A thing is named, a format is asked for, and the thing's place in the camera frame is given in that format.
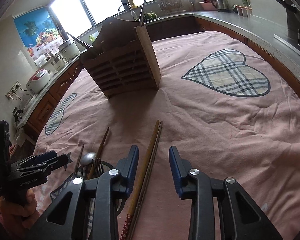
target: dish rack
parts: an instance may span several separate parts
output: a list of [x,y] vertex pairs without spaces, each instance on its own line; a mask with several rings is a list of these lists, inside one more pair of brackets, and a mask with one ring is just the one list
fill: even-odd
[[80,60],[107,98],[159,89],[159,64],[144,25],[109,17],[91,50],[82,53]]
[[183,7],[182,0],[157,0],[162,11],[165,11],[167,15],[173,13],[185,12],[185,10],[180,11]]

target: rice cooker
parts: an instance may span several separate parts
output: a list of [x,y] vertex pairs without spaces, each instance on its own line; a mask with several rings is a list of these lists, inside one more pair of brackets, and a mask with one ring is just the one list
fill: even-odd
[[74,40],[66,40],[59,46],[60,53],[68,61],[80,54],[80,51],[77,45],[74,43]]
[[41,69],[28,81],[26,87],[33,95],[38,94],[49,82],[50,76],[47,70]]

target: vegetables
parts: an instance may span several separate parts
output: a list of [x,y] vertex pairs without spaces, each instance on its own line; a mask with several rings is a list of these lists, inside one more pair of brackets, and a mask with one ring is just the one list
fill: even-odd
[[155,19],[157,19],[158,17],[157,17],[157,15],[154,13],[154,12],[151,12],[151,13],[145,13],[144,15],[143,15],[143,22],[149,22],[149,21],[152,21],[152,20],[155,20]]

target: faucet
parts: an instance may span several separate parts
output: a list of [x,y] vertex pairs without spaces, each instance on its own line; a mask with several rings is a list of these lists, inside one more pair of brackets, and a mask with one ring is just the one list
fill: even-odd
[[[130,11],[131,11],[131,16],[132,16],[132,18],[133,18],[134,20],[136,20],[136,19],[137,19],[137,15],[136,15],[136,13],[132,10],[131,6],[130,6],[129,4],[127,4],[127,3],[123,3],[122,5],[127,5],[127,6],[129,7],[129,9],[130,9]],[[122,5],[120,5],[119,8],[118,8],[118,12],[119,12],[118,15],[120,15],[120,8],[121,8]]]

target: spoon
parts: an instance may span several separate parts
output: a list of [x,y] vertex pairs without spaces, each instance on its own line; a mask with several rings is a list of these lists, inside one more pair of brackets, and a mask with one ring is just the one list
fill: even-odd
[[81,158],[80,165],[84,167],[91,164],[95,157],[96,157],[96,153],[87,153],[85,156]]

